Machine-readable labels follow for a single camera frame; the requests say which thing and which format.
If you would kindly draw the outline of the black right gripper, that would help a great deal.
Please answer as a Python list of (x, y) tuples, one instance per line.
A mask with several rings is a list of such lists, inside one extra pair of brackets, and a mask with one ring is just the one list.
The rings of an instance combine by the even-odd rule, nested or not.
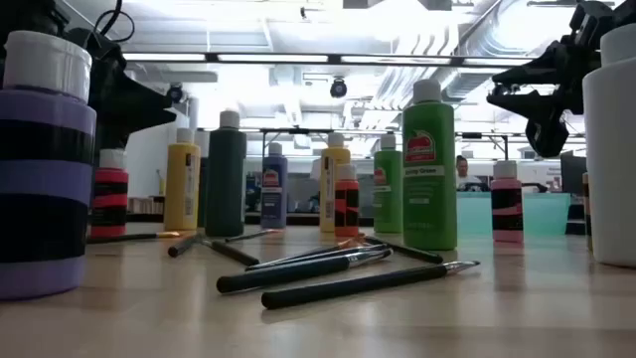
[(550, 95), (536, 90), (526, 94), (491, 93), (487, 101), (528, 121), (526, 137), (537, 154), (544, 158), (559, 156), (569, 136), (561, 117), (566, 105), (573, 114), (583, 114), (582, 79), (601, 66), (601, 37), (629, 24), (636, 24), (636, 0), (624, 0), (614, 9), (597, 0), (577, 0), (569, 23), (570, 46), (551, 43), (538, 58), (492, 77), (495, 84), (506, 86), (562, 85), (573, 77), (566, 91), (569, 103), (559, 89)]

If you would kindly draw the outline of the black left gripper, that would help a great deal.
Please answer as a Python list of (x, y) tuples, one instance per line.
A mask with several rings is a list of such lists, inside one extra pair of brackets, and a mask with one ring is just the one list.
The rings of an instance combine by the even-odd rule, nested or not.
[(86, 28), (69, 30), (66, 39), (86, 50), (92, 59), (88, 105), (97, 114), (97, 150), (124, 148), (125, 141), (133, 133), (176, 119), (174, 112), (165, 110), (173, 104), (169, 96), (125, 77), (125, 101), (137, 108), (158, 110), (142, 112), (128, 119), (125, 134), (125, 114), (117, 102), (121, 79), (124, 77), (124, 60), (120, 47), (105, 36)]

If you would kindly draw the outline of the yellow paint bottle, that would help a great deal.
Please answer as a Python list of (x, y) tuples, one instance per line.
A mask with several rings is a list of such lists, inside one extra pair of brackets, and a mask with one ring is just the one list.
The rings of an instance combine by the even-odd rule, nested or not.
[(333, 233), (335, 230), (335, 183), (337, 167), (351, 162), (350, 150), (346, 148), (344, 135), (328, 134), (327, 147), (322, 150), (320, 160), (320, 230)]
[(195, 231), (198, 226), (201, 148), (192, 129), (176, 132), (168, 146), (164, 228), (166, 231)]

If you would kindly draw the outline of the small red black striped bottle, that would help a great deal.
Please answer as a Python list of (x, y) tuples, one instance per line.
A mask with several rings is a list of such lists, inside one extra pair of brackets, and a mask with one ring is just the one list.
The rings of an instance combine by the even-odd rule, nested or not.
[(91, 238), (118, 237), (125, 233), (128, 181), (124, 149), (101, 149), (94, 172)]

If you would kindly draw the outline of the white paint bottle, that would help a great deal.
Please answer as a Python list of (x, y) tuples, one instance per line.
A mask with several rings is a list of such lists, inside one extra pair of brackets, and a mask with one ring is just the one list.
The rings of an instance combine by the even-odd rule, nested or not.
[(636, 268), (636, 23), (603, 35), (600, 55), (582, 82), (593, 255)]

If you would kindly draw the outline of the dark green paint bottle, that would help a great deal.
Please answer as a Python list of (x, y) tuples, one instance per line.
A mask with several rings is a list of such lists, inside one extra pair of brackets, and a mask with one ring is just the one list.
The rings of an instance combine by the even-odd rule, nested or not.
[(243, 233), (246, 134), (239, 123), (236, 111), (224, 110), (219, 127), (209, 135), (205, 226), (209, 237)]

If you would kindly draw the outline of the small pink black striped bottle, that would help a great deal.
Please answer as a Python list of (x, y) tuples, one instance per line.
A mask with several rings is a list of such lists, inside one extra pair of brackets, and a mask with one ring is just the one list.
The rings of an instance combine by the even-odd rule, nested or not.
[(512, 160), (497, 161), (491, 182), (493, 240), (498, 243), (521, 244), (524, 241), (522, 183), (517, 177), (517, 164)]

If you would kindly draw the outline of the gold ferrule paint brush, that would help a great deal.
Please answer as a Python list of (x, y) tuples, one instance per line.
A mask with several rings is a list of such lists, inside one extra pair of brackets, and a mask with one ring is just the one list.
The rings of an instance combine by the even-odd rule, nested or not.
[(89, 237), (86, 241), (88, 245), (110, 244), (130, 241), (156, 240), (156, 239), (174, 239), (180, 237), (178, 232), (161, 232), (161, 233), (145, 233), (145, 234), (127, 234), (113, 237)]

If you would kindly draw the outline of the small purple black striped bottle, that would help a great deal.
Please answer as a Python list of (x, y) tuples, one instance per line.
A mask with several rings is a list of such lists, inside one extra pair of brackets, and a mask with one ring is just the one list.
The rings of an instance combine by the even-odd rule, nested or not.
[(91, 56), (11, 32), (0, 88), (0, 300), (80, 285), (93, 179)]

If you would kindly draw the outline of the blue paint bottle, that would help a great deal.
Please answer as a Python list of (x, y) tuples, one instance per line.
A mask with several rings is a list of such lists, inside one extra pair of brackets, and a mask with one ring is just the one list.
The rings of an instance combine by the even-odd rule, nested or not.
[(288, 161), (282, 153), (282, 145), (271, 142), (268, 155), (262, 159), (261, 217), (265, 229), (283, 229), (287, 216)]

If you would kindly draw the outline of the small orange black striped bottle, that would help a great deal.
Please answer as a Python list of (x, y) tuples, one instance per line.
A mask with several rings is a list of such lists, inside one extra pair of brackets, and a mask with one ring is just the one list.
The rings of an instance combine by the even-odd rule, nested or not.
[(338, 165), (335, 195), (335, 235), (355, 238), (359, 233), (360, 185), (353, 164)]

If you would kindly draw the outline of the black paint brush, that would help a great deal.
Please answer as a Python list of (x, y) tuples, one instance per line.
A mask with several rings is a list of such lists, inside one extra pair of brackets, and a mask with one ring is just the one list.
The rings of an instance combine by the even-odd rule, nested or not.
[(167, 250), (167, 254), (170, 258), (176, 258), (188, 251), (194, 244), (197, 244), (200, 240), (200, 234), (186, 236), (170, 246)]
[(252, 271), (252, 270), (258, 270), (258, 269), (270, 269), (270, 268), (279, 267), (279, 266), (288, 265), (288, 264), (296, 264), (296, 263), (300, 263), (304, 261), (327, 259), (332, 257), (344, 256), (348, 254), (382, 251), (387, 248), (388, 246), (386, 244), (360, 246), (360, 247), (348, 248), (348, 249), (341, 249), (341, 248), (334, 247), (334, 248), (328, 248), (328, 249), (321, 249), (321, 250), (301, 254), (298, 256), (290, 257), (290, 258), (284, 258), (284, 259), (271, 261), (271, 262), (267, 262), (263, 264), (249, 266), (245, 268), (244, 270)]
[(390, 243), (375, 237), (371, 237), (371, 236), (364, 236), (363, 240), (367, 244), (385, 245), (391, 248), (394, 252), (397, 252), (399, 254), (410, 257), (412, 259), (420, 260), (429, 264), (438, 265), (444, 262), (444, 258), (442, 256), (432, 252), (421, 251), (421, 250), (405, 247), (402, 245), (393, 244), (393, 243)]
[(259, 259), (235, 249), (224, 242), (201, 240), (201, 244), (222, 256), (244, 265), (245, 267), (251, 267), (259, 264)]
[(266, 262), (266, 263), (262, 263), (262, 264), (257, 264), (257, 265), (253, 265), (253, 266), (249, 266), (247, 268), (245, 268), (245, 271), (250, 271), (250, 270), (255, 270), (255, 269), (267, 269), (276, 265), (280, 265), (280, 264), (286, 264), (287, 262), (292, 262), (294, 260), (300, 260), (300, 259), (304, 259), (307, 257), (311, 257), (311, 256), (315, 256), (315, 255), (320, 255), (320, 254), (326, 254), (326, 253), (332, 253), (332, 252), (336, 252), (339, 250), (343, 250), (346, 249), (350, 246), (351, 240), (346, 240), (344, 242), (340, 242), (338, 244), (336, 244), (335, 246), (332, 247), (328, 247), (328, 248), (319, 248), (319, 249), (314, 249), (302, 254), (298, 254), (295, 256), (291, 256), (291, 257), (287, 257), (287, 258), (282, 258), (282, 259), (278, 259), (278, 260), (274, 260), (274, 261), (270, 261), (270, 262)]
[(232, 293), (258, 287), (290, 283), (302, 279), (345, 271), (389, 257), (392, 249), (346, 254), (343, 256), (315, 259), (287, 264), (274, 268), (263, 268), (218, 278), (219, 293)]
[(305, 303), (434, 280), (480, 266), (479, 261), (457, 261), (429, 267), (409, 268), (314, 285), (269, 291), (261, 295), (266, 309), (280, 309)]

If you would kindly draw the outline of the orange fan paint brush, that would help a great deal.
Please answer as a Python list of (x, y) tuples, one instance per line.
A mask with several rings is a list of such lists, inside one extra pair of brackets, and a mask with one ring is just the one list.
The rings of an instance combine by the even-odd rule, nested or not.
[(255, 238), (268, 236), (268, 235), (277, 235), (277, 234), (281, 234), (281, 233), (283, 233), (283, 230), (265, 229), (265, 230), (261, 230), (261, 231), (250, 233), (250, 234), (242, 234), (242, 235), (235, 236), (235, 237), (225, 238), (224, 242), (225, 243), (233, 243), (233, 242), (238, 242), (238, 241), (255, 239)]

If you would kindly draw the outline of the black computer monitor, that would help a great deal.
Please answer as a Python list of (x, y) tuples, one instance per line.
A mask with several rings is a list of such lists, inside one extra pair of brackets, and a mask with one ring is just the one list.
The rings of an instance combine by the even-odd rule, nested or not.
[(582, 176), (587, 171), (586, 158), (575, 156), (572, 151), (560, 156), (561, 187), (569, 194), (582, 195)]

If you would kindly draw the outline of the wooden crate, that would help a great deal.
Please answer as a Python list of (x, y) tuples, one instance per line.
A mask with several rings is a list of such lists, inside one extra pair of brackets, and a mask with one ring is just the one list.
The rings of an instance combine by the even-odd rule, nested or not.
[(164, 203), (165, 198), (163, 196), (129, 197), (127, 212), (139, 215), (162, 215), (164, 213)]

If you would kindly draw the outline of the person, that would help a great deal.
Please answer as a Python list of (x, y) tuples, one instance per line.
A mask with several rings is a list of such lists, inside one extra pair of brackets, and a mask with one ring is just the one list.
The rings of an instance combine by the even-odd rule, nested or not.
[(459, 192), (483, 191), (483, 182), (468, 173), (468, 162), (462, 155), (456, 157), (456, 189)]

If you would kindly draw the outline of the teal plastic bin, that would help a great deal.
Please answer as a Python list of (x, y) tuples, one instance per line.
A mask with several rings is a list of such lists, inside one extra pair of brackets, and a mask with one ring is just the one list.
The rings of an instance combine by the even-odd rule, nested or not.
[[(524, 193), (524, 231), (530, 236), (563, 235), (570, 204), (568, 194)], [(460, 237), (492, 236), (491, 195), (457, 193), (457, 227)]]

